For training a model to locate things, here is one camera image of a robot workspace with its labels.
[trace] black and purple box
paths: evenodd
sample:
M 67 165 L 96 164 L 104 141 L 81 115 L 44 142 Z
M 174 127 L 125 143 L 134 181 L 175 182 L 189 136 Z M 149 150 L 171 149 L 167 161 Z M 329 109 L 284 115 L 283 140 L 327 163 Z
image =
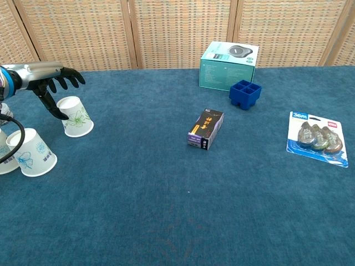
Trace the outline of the black and purple box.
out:
M 224 113 L 206 108 L 188 133 L 187 143 L 208 150 L 223 123 Z

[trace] teal product box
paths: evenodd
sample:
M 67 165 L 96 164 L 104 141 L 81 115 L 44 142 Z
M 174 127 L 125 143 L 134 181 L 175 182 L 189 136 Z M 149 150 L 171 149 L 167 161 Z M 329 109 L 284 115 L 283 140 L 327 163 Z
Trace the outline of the teal product box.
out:
M 252 82 L 259 47 L 212 42 L 201 57 L 200 87 L 229 91 L 240 80 Z

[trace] beige woven wall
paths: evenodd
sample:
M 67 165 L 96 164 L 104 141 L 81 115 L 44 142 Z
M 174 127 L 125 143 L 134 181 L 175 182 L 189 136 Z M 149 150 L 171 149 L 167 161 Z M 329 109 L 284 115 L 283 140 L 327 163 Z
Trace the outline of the beige woven wall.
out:
M 38 60 L 36 54 L 31 53 L 31 49 L 34 51 L 33 47 L 29 46 L 31 43 L 27 44 L 26 35 L 22 34 L 17 24 L 15 17 L 17 13 L 13 12 L 16 12 L 16 9 L 12 2 L 0 0 L 0 64 Z
M 345 0 L 242 2 L 234 42 L 260 46 L 258 67 L 318 65 L 345 4 Z
M 38 60 L 13 1 L 41 60 L 78 70 L 198 68 L 227 39 L 258 67 L 355 64 L 354 0 L 0 0 L 1 63 Z
M 198 68 L 207 46 L 227 38 L 230 0 L 133 2 L 143 68 Z
M 352 25 L 334 65 L 355 65 L 355 24 Z
M 46 60 L 78 70 L 131 68 L 120 1 L 21 2 Z

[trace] upside-down paper cup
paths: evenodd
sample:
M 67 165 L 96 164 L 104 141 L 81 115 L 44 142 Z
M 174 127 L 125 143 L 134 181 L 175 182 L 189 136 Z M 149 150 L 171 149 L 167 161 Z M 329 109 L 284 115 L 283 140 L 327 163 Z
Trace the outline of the upside-down paper cup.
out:
M 10 152 L 9 147 L 6 145 L 7 135 L 0 129 L 0 158 L 5 156 Z M 15 157 L 11 156 L 5 162 L 0 163 L 0 175 L 5 173 L 10 173 L 18 167 L 18 163 L 15 160 Z
M 57 157 L 35 129 L 24 129 L 24 141 L 20 149 L 14 154 L 25 176 L 41 176 L 49 172 L 57 163 Z M 13 150 L 19 143 L 21 132 L 18 130 L 7 137 L 6 144 Z
M 69 117 L 69 120 L 62 120 L 68 137 L 81 137 L 93 129 L 94 123 L 78 97 L 65 97 L 57 103 L 57 107 Z

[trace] cardboard box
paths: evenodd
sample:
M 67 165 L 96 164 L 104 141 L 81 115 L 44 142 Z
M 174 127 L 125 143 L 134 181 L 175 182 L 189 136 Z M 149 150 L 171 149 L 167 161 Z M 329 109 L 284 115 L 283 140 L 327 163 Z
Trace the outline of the cardboard box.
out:
M 224 119 L 224 113 L 206 108 L 187 135 L 187 143 L 208 150 Z
M 200 62 L 200 86 L 229 91 L 240 80 L 252 82 L 259 47 L 212 42 Z

